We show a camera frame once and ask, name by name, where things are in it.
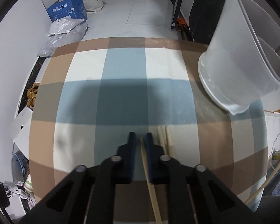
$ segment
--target brown stripe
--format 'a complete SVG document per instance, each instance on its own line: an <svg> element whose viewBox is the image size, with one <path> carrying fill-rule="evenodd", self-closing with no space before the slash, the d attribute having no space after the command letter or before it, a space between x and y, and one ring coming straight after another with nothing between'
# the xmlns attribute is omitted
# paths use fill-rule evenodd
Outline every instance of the brown stripe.
<svg viewBox="0 0 280 224"><path fill-rule="evenodd" d="M110 38L108 48L144 48L142 37L115 37Z"/></svg>
<svg viewBox="0 0 280 224"><path fill-rule="evenodd" d="M29 137L30 173L34 193L43 198L54 186L53 147L55 121L63 83L78 43L60 47L43 76L32 114Z"/></svg>
<svg viewBox="0 0 280 224"><path fill-rule="evenodd" d="M200 81L198 74L198 60L201 55L200 52L182 50L182 57L188 73L189 81Z"/></svg>
<svg viewBox="0 0 280 224"><path fill-rule="evenodd" d="M219 108L207 95L200 81L190 81L193 91L197 124L230 123L229 113Z"/></svg>
<svg viewBox="0 0 280 224"><path fill-rule="evenodd" d="M179 40L178 41L181 51L191 51L202 54L208 48L206 44L200 44L192 41Z"/></svg>
<svg viewBox="0 0 280 224"><path fill-rule="evenodd" d="M158 199L158 205L160 209L162 221L168 220L168 197L167 197L167 185L155 185L155 193Z"/></svg>
<svg viewBox="0 0 280 224"><path fill-rule="evenodd" d="M263 150L260 150L254 155L255 157L254 157L253 168L255 169L255 171L254 171L253 184L255 184L267 173L267 168L264 166L267 166L268 147L266 147Z"/></svg>
<svg viewBox="0 0 280 224"><path fill-rule="evenodd" d="M30 161L53 168L54 129L54 122L31 121L29 136ZM33 167L30 168L30 171L33 176L35 173Z"/></svg>
<svg viewBox="0 0 280 224"><path fill-rule="evenodd" d="M205 44L181 40L179 40L179 46L184 59L184 64L186 65L189 81L200 81L198 74L198 60L208 46Z"/></svg>
<svg viewBox="0 0 280 224"><path fill-rule="evenodd" d="M145 38L145 47L168 48L203 53L206 51L208 46L205 44L195 43L191 41L169 40L161 38Z"/></svg>
<svg viewBox="0 0 280 224"><path fill-rule="evenodd" d="M145 38L145 48L164 48L164 39Z"/></svg>
<svg viewBox="0 0 280 224"><path fill-rule="evenodd" d="M234 194L238 195L257 183L257 181L266 174L266 168L263 166L266 166L267 164L267 151L268 147L247 158L237 161L234 164L212 170L212 172L218 178L223 180L221 176L227 174L225 170L227 168L233 168L233 183L231 190Z"/></svg>
<svg viewBox="0 0 280 224"><path fill-rule="evenodd" d="M41 201L41 198L40 198L40 197L38 197L38 196L37 196L37 195L35 195L35 194L34 194L34 198L35 198L36 203L38 203L38 202L40 202L40 201Z"/></svg>
<svg viewBox="0 0 280 224"><path fill-rule="evenodd" d="M54 187L54 170L29 159L33 192L39 198L44 198Z"/></svg>
<svg viewBox="0 0 280 224"><path fill-rule="evenodd" d="M43 79L41 80L41 85L64 82L74 54L75 53L52 57Z"/></svg>
<svg viewBox="0 0 280 224"><path fill-rule="evenodd" d="M54 182L55 186L61 182L69 173L63 172L61 170L54 169Z"/></svg>
<svg viewBox="0 0 280 224"><path fill-rule="evenodd" d="M114 221L154 221L150 209L152 210L152 207L146 181L135 181L130 185L116 185Z"/></svg>
<svg viewBox="0 0 280 224"><path fill-rule="evenodd" d="M180 50L178 40L168 40L161 38L145 38L145 48L167 48Z"/></svg>
<svg viewBox="0 0 280 224"><path fill-rule="evenodd" d="M57 48L57 50L54 52L52 58L58 57L61 55L66 55L66 54L73 54L76 52L78 45L79 45L79 42L61 46L61 47Z"/></svg>
<svg viewBox="0 0 280 224"><path fill-rule="evenodd" d="M208 97L202 84L190 82L198 126L200 163L210 170L224 168L220 178L229 187L233 182L233 140L229 114Z"/></svg>
<svg viewBox="0 0 280 224"><path fill-rule="evenodd" d="M56 122L63 84L63 82L58 82L40 85L35 100L32 120Z"/></svg>
<svg viewBox="0 0 280 224"><path fill-rule="evenodd" d="M96 50L96 49L107 49L109 46L109 38L93 39L79 42L77 52Z"/></svg>

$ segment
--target metal screw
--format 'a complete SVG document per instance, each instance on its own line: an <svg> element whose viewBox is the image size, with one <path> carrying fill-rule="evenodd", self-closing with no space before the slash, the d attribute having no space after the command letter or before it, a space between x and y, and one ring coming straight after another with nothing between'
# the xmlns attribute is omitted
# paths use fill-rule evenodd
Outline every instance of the metal screw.
<svg viewBox="0 0 280 224"><path fill-rule="evenodd" d="M86 166L84 165L78 165L75 170L78 172L78 173L82 173L86 170Z"/></svg>
<svg viewBox="0 0 280 224"><path fill-rule="evenodd" d="M162 155L160 156L161 161L169 161L171 159L171 157L169 157L168 155Z"/></svg>
<svg viewBox="0 0 280 224"><path fill-rule="evenodd" d="M111 157L111 161L117 162L117 161L121 161L121 160L122 160L121 156L118 156L118 155L114 155Z"/></svg>
<svg viewBox="0 0 280 224"><path fill-rule="evenodd" d="M206 170L206 168L203 165L197 165L196 170L199 171L199 172L204 172Z"/></svg>

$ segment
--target black metal frame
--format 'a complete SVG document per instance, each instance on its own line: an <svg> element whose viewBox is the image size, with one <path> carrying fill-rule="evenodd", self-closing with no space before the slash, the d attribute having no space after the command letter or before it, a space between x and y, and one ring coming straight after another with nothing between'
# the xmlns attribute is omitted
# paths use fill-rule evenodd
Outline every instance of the black metal frame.
<svg viewBox="0 0 280 224"><path fill-rule="evenodd" d="M175 28L175 23L176 23L178 14L179 14L181 2L182 2L182 0L174 0L171 29L174 29L174 28Z"/></svg>
<svg viewBox="0 0 280 224"><path fill-rule="evenodd" d="M133 181L136 144L136 135L130 132L127 144L118 148L116 156L107 158L100 166L76 167L24 216L20 224L82 224L85 214L86 224L112 224L115 184ZM188 186L200 224L262 223L204 166L187 167L164 155L163 148L153 143L151 133L145 135L144 145L150 182L168 186L169 224L195 224Z"/></svg>

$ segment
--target electrical wire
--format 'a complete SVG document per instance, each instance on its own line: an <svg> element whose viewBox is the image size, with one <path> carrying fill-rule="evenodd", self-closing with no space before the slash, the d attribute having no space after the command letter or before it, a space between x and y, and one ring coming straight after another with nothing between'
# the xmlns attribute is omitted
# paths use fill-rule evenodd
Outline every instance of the electrical wire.
<svg viewBox="0 0 280 224"><path fill-rule="evenodd" d="M22 195L22 194L12 192L4 183L1 182L0 184L3 185L3 187L4 187L4 189L5 189L5 192L6 192L6 195L8 196L8 198L11 198L11 197L13 197L13 196L16 194L16 195L22 196L22 197L24 197L25 199L27 199L27 197L24 196L24 195Z"/></svg>
<svg viewBox="0 0 280 224"><path fill-rule="evenodd" d="M278 138L279 135L280 135L280 132L279 132L279 134L276 136L276 139L275 139L274 142L273 142L272 151L271 151L270 159L269 159L270 165L271 165L271 167L272 167L274 170L275 170L275 168L274 168L273 165L272 165L272 154L273 154L274 145L275 145L275 143L276 143L277 138Z"/></svg>

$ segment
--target brown cloth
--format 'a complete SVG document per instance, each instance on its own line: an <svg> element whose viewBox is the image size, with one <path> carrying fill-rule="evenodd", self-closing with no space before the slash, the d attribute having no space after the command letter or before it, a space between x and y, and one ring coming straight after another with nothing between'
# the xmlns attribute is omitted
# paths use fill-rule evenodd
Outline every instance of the brown cloth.
<svg viewBox="0 0 280 224"><path fill-rule="evenodd" d="M27 91L27 106L33 110L34 107L34 103L35 103L35 99L36 99L36 95L37 95L37 91L38 91L38 87L39 87L40 83L33 83L32 88L30 88Z"/></svg>

